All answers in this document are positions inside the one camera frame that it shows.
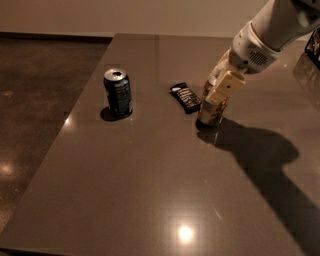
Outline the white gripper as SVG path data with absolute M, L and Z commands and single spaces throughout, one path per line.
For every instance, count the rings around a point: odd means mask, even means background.
M 205 100 L 218 105 L 245 85 L 245 76 L 234 66 L 249 74 L 260 73 L 273 64 L 280 52 L 265 45 L 256 35 L 249 21 L 234 37 L 227 50 L 208 76 L 211 89 Z

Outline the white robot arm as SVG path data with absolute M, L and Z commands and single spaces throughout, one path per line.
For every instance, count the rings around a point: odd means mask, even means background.
M 264 71 L 297 38 L 320 25 L 319 0 L 269 0 L 234 37 L 208 78 L 205 100 L 218 105 L 245 84 L 247 74 Z

